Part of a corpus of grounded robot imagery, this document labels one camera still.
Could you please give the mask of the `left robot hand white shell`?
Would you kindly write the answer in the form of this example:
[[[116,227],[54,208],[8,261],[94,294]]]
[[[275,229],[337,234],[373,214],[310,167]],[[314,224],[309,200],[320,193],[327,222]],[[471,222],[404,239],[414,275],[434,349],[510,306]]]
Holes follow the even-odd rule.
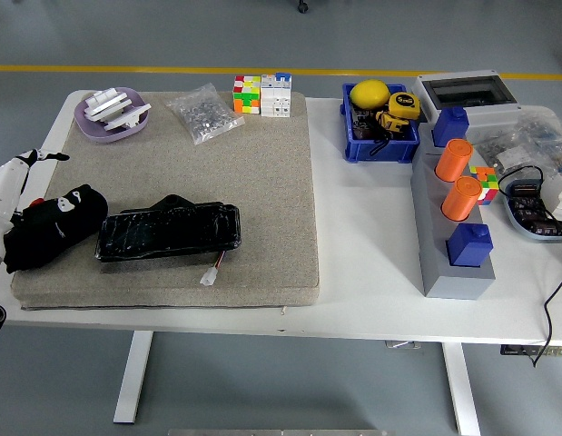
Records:
[[[0,166],[0,264],[9,273],[40,268],[91,235],[81,215],[86,185],[17,210],[30,168],[49,159],[66,161],[69,156],[33,149]]]

